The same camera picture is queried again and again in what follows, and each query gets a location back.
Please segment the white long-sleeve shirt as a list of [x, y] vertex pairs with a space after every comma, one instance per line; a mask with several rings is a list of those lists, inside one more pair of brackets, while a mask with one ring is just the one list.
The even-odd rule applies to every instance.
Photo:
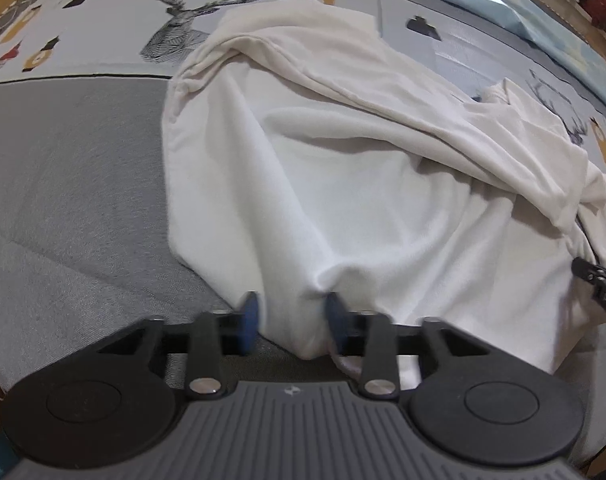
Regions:
[[606, 175], [504, 79], [471, 98], [314, 0], [236, 6], [169, 81], [168, 244], [260, 333], [329, 351], [322, 302], [449, 323], [574, 382], [582, 462], [606, 443]]

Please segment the printed deer bed sheet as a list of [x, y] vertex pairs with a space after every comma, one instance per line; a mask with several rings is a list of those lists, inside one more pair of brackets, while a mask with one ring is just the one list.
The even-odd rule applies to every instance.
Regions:
[[[0, 27], [0, 81], [64, 75], [171, 75], [224, 13], [274, 0], [36, 0]], [[435, 0], [316, 0], [376, 20], [394, 49], [469, 96], [508, 78], [556, 113], [606, 170], [606, 112], [524, 41]]]

